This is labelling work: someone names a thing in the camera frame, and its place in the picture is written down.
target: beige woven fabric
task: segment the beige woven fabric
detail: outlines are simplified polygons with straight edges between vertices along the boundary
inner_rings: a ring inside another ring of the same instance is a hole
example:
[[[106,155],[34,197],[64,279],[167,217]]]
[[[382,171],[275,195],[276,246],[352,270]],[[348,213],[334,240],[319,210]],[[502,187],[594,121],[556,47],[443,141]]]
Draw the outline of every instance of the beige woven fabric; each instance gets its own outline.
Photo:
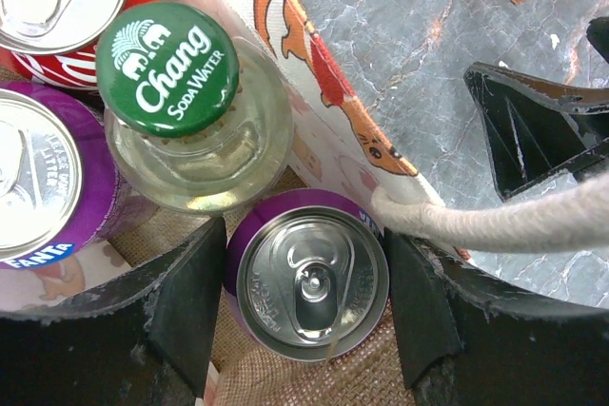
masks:
[[[20,78],[0,68],[0,79]],[[272,193],[304,186],[288,169]],[[225,215],[229,236],[249,209]],[[148,222],[111,243],[136,266],[168,251],[205,221],[160,209]],[[220,372],[214,406],[415,404],[403,388],[389,307],[357,349],[329,362],[308,364],[276,356],[254,342],[232,317],[223,294],[211,359]]]

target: rope handle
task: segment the rope handle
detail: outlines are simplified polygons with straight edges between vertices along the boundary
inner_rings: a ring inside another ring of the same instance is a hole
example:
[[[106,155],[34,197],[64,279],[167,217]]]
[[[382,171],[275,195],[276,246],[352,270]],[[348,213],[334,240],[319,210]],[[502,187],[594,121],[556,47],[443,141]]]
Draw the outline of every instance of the rope handle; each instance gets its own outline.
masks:
[[[609,245],[609,173],[574,189],[493,209],[396,203],[380,186],[372,206],[394,232],[476,251],[549,254]]]

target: clear glass bottle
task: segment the clear glass bottle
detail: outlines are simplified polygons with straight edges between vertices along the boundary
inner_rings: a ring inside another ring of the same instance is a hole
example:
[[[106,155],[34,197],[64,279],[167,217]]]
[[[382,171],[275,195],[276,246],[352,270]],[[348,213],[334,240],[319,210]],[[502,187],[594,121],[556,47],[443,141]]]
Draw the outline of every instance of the clear glass bottle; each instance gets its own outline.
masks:
[[[158,204],[222,213],[280,177],[292,114],[274,65],[204,13],[153,2],[121,14],[97,49],[110,150]]]

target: purple can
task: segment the purple can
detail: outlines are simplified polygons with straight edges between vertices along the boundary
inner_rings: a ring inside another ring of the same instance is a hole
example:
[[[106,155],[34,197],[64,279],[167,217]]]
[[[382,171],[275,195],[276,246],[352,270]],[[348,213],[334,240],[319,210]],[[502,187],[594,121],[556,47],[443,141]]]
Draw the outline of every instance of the purple can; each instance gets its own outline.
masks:
[[[237,321],[271,351],[337,357],[377,325],[389,292],[378,225],[342,195],[298,189],[259,203],[228,243]]]
[[[100,118],[74,98],[0,82],[0,269],[55,263],[149,218],[106,145]]]

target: marble surface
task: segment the marble surface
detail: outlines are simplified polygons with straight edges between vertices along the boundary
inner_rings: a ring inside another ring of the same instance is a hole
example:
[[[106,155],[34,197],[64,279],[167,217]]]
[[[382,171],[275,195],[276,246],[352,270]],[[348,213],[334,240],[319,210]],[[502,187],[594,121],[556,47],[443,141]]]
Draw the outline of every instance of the marble surface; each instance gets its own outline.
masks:
[[[501,204],[481,118],[462,76],[475,61],[573,86],[606,87],[585,39],[609,0],[301,0],[373,119],[457,208]],[[575,185],[571,176],[517,200]],[[609,308],[609,250],[472,253],[478,267],[544,295]]]

